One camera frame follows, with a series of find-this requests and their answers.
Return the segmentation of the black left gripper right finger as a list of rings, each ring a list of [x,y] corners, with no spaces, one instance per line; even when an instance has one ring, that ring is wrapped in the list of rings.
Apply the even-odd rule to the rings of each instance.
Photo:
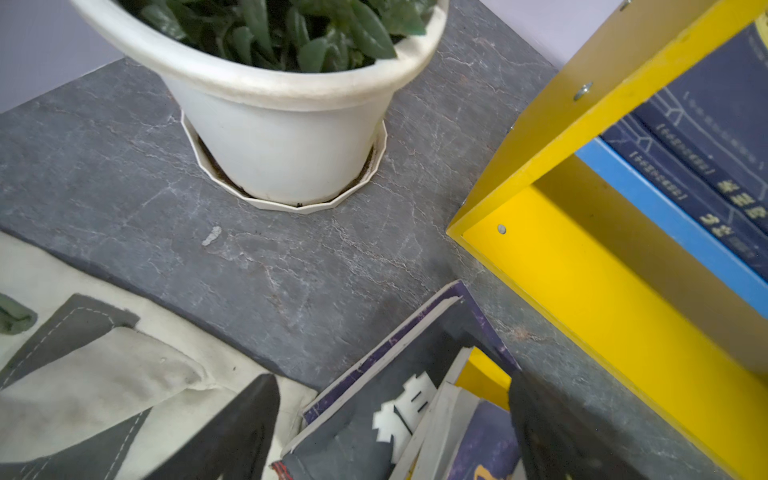
[[[511,423],[529,479],[642,479],[573,409],[541,382],[512,373]]]

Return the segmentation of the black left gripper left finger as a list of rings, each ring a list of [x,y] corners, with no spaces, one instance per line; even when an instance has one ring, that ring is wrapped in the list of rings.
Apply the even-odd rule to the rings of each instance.
[[[280,406],[276,376],[254,379],[150,479],[259,479]]]

